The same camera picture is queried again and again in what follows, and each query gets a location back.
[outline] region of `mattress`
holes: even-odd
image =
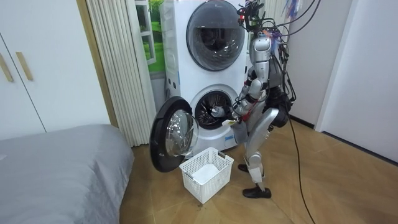
[[[0,223],[119,223],[133,158],[110,125],[0,141]]]

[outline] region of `door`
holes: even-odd
[[[44,127],[0,34],[0,140],[44,133]]]
[[[47,131],[109,124],[76,1],[2,1],[0,21]]]
[[[198,122],[189,103],[179,96],[168,99],[155,117],[150,131],[150,157],[161,172],[176,169],[193,151],[198,140]]]
[[[197,7],[187,27],[187,47],[197,65],[220,71],[235,62],[245,33],[238,19],[236,8],[227,1],[206,1]]]
[[[384,37],[398,36],[390,26],[398,18],[398,1],[358,1],[352,7],[319,129],[398,162],[398,45],[368,35],[377,26]]]

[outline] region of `open washer door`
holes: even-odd
[[[150,131],[150,158],[161,172],[176,169],[198,140],[198,122],[189,103],[179,96],[168,99],[156,115]]]

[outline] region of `wooden floor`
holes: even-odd
[[[302,157],[302,185],[308,207],[321,223],[398,223],[398,167],[294,123]],[[179,169],[163,174],[150,163],[148,146],[136,160],[121,205],[122,224],[311,223],[299,189],[297,153],[290,126],[275,129],[261,149],[271,199],[247,199],[249,174],[234,158],[231,182],[201,205],[182,184]]]

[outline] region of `door handle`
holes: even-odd
[[[30,70],[29,70],[29,67],[27,66],[27,63],[26,63],[26,61],[25,61],[24,55],[22,54],[22,52],[15,52],[15,53],[17,54],[19,63],[21,64],[22,69],[23,69],[24,72],[25,72],[26,78],[27,78],[28,80],[33,80],[33,76],[32,76],[32,74],[31,74],[31,72],[30,72]]]
[[[8,70],[6,62],[4,61],[4,58],[2,57],[1,54],[0,54],[0,67],[1,67],[2,71],[4,72],[4,74],[6,75],[7,81],[13,82],[14,80],[12,79],[10,70]]]

